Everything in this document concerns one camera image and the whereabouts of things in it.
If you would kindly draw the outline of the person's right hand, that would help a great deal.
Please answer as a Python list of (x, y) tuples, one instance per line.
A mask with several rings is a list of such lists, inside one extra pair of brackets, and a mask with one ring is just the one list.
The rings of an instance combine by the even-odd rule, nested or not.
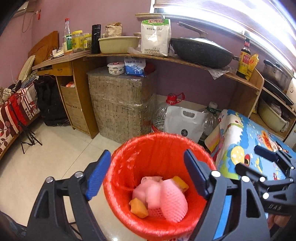
[(290, 216), (269, 214), (267, 218), (268, 228), (271, 229), (274, 225), (283, 228), (288, 224), (290, 218)]

